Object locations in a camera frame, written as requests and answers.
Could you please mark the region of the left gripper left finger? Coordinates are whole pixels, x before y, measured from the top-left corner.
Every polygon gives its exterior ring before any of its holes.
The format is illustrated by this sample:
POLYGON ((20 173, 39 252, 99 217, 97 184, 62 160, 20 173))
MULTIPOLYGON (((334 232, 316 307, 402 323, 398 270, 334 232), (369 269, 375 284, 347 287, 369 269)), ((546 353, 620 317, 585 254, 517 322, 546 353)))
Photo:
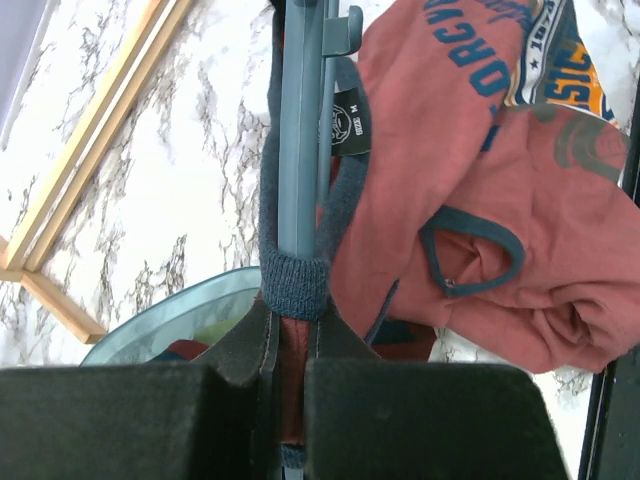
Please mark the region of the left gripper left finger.
POLYGON ((5 369, 5 479, 271 479, 278 318, 256 301, 191 362, 5 369))

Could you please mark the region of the red tank top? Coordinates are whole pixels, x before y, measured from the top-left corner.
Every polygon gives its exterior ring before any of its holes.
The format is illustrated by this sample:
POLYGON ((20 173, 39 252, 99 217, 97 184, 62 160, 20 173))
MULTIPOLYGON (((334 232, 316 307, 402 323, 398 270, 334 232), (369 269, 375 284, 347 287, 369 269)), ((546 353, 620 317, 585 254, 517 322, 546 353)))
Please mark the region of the red tank top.
POLYGON ((639 340, 639 211, 570 1, 396 1, 352 61, 371 116, 333 160, 347 324, 446 330, 533 374, 639 340))

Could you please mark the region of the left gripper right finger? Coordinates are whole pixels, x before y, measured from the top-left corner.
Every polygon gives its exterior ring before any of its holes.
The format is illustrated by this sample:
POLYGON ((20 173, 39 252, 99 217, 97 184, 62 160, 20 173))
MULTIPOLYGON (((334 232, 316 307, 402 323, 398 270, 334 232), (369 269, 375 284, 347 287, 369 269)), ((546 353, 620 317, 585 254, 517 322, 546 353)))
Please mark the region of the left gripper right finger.
POLYGON ((541 392, 518 368, 392 362, 335 313, 305 372, 310 479, 565 479, 541 392))

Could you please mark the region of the blue plastic hanger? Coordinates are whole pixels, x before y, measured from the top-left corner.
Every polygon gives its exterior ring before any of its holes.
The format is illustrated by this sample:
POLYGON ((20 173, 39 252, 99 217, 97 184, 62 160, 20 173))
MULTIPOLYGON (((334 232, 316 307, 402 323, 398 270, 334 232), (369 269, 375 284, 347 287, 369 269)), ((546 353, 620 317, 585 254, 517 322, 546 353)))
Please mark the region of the blue plastic hanger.
POLYGON ((345 325, 329 294, 329 261, 350 214, 329 191, 332 111, 336 70, 359 79, 349 57, 362 44, 363 11, 352 5, 341 17, 336 1, 287 1, 284 11, 277 241, 307 278, 295 281, 296 309, 281 318, 309 335, 298 349, 310 359, 323 331, 345 325))

